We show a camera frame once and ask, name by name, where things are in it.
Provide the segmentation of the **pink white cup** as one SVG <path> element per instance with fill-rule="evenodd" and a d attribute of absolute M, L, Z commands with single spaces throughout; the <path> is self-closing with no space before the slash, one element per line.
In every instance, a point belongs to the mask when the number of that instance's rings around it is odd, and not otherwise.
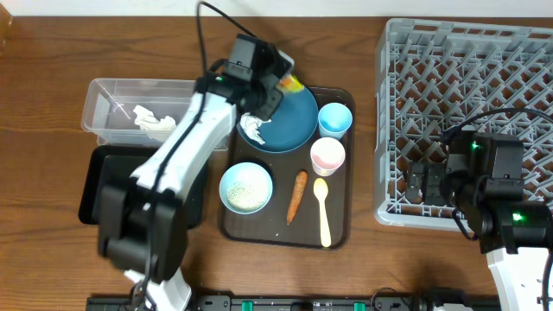
<path fill-rule="evenodd" d="M 342 143 L 332 137 L 316 140 L 310 149 L 313 170 L 322 177 L 332 175 L 346 160 Z"/>

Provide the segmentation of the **light blue cup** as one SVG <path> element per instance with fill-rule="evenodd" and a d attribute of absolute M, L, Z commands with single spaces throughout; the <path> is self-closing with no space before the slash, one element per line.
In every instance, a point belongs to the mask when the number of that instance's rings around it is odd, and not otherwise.
<path fill-rule="evenodd" d="M 324 105 L 318 114 L 318 128 L 321 137 L 340 140 L 353 124 L 353 114 L 341 103 Z"/>

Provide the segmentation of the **white tissue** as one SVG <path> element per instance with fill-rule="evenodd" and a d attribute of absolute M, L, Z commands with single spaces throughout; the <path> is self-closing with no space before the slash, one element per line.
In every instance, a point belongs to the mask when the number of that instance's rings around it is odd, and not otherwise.
<path fill-rule="evenodd" d="M 133 112 L 136 114 L 134 124 L 145 131 L 149 138 L 159 142 L 163 143 L 176 128 L 176 121 L 172 117 L 157 119 L 152 111 L 141 105 L 136 105 Z"/>
<path fill-rule="evenodd" d="M 259 127 L 270 122 L 270 119 L 264 121 L 259 117 L 253 116 L 249 112 L 247 112 L 241 116 L 239 125 L 249 139 L 260 145 L 264 145 L 265 140 L 260 136 Z"/>

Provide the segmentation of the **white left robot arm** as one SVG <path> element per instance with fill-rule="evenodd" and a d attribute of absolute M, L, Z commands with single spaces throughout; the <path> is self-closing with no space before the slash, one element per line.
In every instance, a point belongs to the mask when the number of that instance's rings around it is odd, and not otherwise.
<path fill-rule="evenodd" d="M 183 310 L 188 296 L 171 289 L 187 248 L 185 202 L 219 142 L 249 113 L 269 119 L 283 99 L 282 79 L 295 62 L 270 42 L 237 35 L 229 58 L 205 66 L 182 120 L 165 143 L 125 179 L 99 189 L 98 252 L 123 270 L 142 272 L 121 310 Z"/>

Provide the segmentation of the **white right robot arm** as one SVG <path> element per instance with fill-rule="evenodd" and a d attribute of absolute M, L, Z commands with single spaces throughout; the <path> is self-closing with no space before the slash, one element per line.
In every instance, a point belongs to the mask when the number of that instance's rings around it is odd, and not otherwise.
<path fill-rule="evenodd" d="M 504 310 L 552 308 L 552 213 L 524 199 L 524 144 L 516 136 L 478 132 L 468 117 L 440 135 L 443 163 L 411 162 L 407 200 L 449 205 L 461 234 L 477 241 Z"/>

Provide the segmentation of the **yellow snack wrapper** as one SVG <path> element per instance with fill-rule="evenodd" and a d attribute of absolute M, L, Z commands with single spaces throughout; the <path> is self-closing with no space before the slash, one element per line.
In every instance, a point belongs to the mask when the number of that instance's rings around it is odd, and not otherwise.
<path fill-rule="evenodd" d="M 277 88 L 283 93 L 298 93 L 305 89 L 305 86 L 293 74 L 283 77 L 277 84 Z"/>

